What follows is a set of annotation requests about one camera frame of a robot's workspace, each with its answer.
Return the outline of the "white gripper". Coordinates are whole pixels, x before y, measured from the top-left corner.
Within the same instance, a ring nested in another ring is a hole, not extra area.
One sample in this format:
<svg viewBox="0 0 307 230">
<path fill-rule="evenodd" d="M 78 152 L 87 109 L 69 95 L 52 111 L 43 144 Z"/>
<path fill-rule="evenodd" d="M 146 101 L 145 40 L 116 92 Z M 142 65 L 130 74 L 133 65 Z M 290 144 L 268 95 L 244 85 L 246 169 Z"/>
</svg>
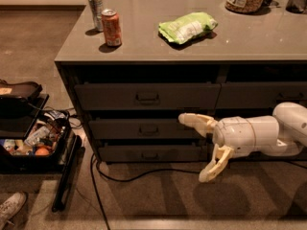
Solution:
<svg viewBox="0 0 307 230">
<path fill-rule="evenodd" d="M 213 133 L 211 161 L 201 170 L 199 182 L 209 182 L 226 167 L 230 158 L 245 157 L 255 151 L 255 133 L 251 123 L 241 117 L 223 118 L 218 123 L 207 115 L 181 113 L 178 121 L 200 136 Z"/>
</svg>

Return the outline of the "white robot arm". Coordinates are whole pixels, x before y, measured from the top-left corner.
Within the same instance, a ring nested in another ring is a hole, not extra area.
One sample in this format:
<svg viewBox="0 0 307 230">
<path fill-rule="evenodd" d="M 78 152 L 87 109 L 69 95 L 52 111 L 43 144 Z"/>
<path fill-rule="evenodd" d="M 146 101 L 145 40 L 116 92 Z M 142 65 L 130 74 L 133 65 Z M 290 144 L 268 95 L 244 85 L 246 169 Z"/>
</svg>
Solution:
<svg viewBox="0 0 307 230">
<path fill-rule="evenodd" d="M 211 161 L 200 172 L 199 182 L 209 182 L 226 167 L 231 158 L 260 151 L 268 156 L 294 156 L 307 146 L 307 108 L 298 103 L 280 103 L 271 116 L 223 118 L 182 113 L 181 124 L 200 136 L 212 134 Z"/>
</svg>

